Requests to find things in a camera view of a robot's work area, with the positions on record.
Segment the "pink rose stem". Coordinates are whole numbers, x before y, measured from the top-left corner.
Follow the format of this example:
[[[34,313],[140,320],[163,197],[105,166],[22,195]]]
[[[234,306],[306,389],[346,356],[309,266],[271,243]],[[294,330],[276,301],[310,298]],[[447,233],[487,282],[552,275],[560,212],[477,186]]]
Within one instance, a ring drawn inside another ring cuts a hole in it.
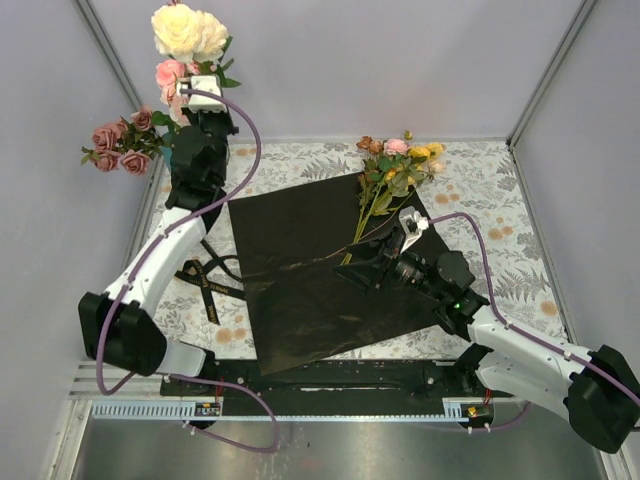
[[[185,75],[186,66],[174,59],[167,59],[156,66],[156,85],[164,90],[175,85],[176,81]]]
[[[180,127],[190,124],[187,116],[182,111],[182,108],[188,103],[188,100],[177,93],[174,86],[163,87],[161,89],[160,100],[168,107],[169,116],[173,122]]]

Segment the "black wrapping paper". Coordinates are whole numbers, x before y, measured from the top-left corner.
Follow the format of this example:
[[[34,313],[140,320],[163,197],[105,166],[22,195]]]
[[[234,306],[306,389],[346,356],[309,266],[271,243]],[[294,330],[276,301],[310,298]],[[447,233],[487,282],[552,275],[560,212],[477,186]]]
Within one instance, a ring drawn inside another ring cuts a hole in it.
[[[409,284],[364,294],[335,273],[355,233],[359,191],[349,174],[230,202],[262,374],[436,325],[436,300]]]

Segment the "mauve rose stem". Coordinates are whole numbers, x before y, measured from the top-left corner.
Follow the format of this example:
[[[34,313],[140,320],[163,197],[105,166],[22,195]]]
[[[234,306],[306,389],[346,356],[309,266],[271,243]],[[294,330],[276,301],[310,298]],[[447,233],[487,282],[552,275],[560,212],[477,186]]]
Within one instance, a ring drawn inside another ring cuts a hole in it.
[[[141,106],[129,120],[121,117],[115,122],[96,127],[90,147],[82,147],[81,164],[92,164],[99,171],[109,173],[123,169],[134,176],[147,173],[151,163],[161,159],[171,137],[178,130],[168,114]]]

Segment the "cream rose stem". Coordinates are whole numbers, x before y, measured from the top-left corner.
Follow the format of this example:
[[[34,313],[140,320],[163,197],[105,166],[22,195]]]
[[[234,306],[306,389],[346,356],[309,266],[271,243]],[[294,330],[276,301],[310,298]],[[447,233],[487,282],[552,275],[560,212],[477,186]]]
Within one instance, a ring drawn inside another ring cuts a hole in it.
[[[227,75],[233,37],[213,14],[172,1],[153,13],[151,28],[158,53],[180,64],[179,76],[214,75],[223,89],[241,85]]]

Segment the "black printed ribbon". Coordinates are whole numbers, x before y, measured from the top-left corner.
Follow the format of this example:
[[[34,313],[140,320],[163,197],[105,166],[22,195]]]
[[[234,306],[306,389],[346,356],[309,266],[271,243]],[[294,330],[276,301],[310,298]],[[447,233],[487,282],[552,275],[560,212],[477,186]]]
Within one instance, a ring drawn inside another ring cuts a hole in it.
[[[175,272],[174,277],[199,288],[207,320],[214,325],[220,325],[213,294],[221,294],[237,300],[244,300],[245,294],[241,289],[222,285],[210,280],[208,275],[214,270],[220,269],[227,277],[241,283],[242,278],[233,273],[227,265],[229,261],[238,261],[239,258],[235,254],[218,255],[206,240],[202,240],[200,244],[210,256],[210,259],[206,263],[202,263],[197,259],[187,260],[184,262],[182,268]]]

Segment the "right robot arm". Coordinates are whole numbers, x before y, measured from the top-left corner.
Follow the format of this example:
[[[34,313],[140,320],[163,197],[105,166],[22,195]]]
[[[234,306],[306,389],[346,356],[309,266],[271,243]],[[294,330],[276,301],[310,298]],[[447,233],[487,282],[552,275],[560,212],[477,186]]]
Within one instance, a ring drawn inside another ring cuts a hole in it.
[[[620,450],[639,427],[639,381],[618,350],[590,350],[500,317],[473,290],[461,252],[427,260],[401,250],[401,238],[396,232],[352,246],[352,260],[335,273],[364,293],[401,287],[434,301],[438,325],[470,344],[462,357],[468,363],[455,371],[462,393],[507,393],[555,413],[594,448]]]

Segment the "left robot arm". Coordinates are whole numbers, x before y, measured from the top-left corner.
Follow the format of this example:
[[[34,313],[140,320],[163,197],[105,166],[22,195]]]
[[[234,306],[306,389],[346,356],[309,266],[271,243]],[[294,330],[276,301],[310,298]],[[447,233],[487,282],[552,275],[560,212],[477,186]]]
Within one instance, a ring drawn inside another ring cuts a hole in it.
[[[86,293],[78,311],[91,359],[141,376],[181,375],[192,393],[205,395],[217,382],[205,350],[168,340],[154,316],[174,275],[220,215],[228,138],[238,129],[225,110],[185,115],[188,126],[171,142],[171,191],[160,223],[117,280],[101,294]]]

